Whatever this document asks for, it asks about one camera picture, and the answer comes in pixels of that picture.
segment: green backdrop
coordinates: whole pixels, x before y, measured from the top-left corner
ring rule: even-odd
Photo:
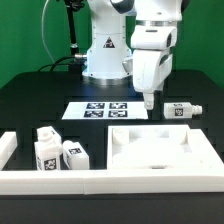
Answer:
[[[45,1],[0,1],[0,88],[19,73],[36,71],[51,63],[41,39]],[[183,14],[173,67],[203,71],[224,88],[223,10],[223,0],[191,0]],[[74,17],[77,41],[80,49],[85,51],[91,44],[88,7]],[[51,0],[45,24],[46,42],[54,58],[69,55],[69,30],[63,0]],[[128,18],[127,24],[129,43],[134,18]]]

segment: printed marker sheet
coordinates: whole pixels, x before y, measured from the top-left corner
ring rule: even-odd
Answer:
[[[70,102],[62,120],[147,118],[144,102]]]

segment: black table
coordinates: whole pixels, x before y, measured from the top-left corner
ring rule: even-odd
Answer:
[[[53,126],[79,141],[91,169],[106,168],[109,125],[188,124],[202,129],[224,159],[224,91],[199,71],[174,71],[155,94],[147,120],[62,120],[69,102],[142,101],[132,84],[102,88],[67,72],[17,75],[0,90],[0,134],[16,131],[18,148],[4,170],[36,169],[36,129]],[[192,119],[166,120],[164,102],[203,106]],[[223,223],[224,193],[0,196],[2,223]]]

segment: black qr marker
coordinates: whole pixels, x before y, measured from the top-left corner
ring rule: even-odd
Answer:
[[[110,103],[110,109],[127,109],[127,103]]]
[[[85,111],[85,118],[99,118],[103,117],[103,110],[93,110],[93,111]]]
[[[105,103],[88,103],[86,109],[104,109]]]
[[[184,109],[183,108],[176,108],[175,109],[175,117],[182,117],[184,115]]]
[[[74,149],[69,149],[68,150],[70,152],[70,154],[74,155],[74,154],[78,154],[81,153],[82,151],[80,150],[80,148],[74,148]]]
[[[128,117],[128,112],[126,110],[111,110],[109,111],[109,117]]]
[[[57,168],[56,159],[45,160],[44,168],[45,168],[45,170],[55,170]]]
[[[115,48],[113,41],[111,40],[111,38],[109,37],[106,41],[106,43],[104,44],[103,48]]]

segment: white container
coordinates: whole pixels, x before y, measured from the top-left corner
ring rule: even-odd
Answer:
[[[52,127],[37,129],[38,142],[34,143],[37,170],[60,170],[62,145],[60,135]]]
[[[202,114],[202,107],[191,105],[189,102],[164,103],[164,116],[166,119],[192,118],[192,115]]]
[[[109,126],[107,169],[192,169],[220,165],[223,165],[221,159],[200,129],[190,129],[188,125]]]
[[[63,159],[70,170],[89,170],[89,156],[79,142],[63,143]]]
[[[5,132],[0,138],[0,170],[8,162],[16,147],[16,132]]]

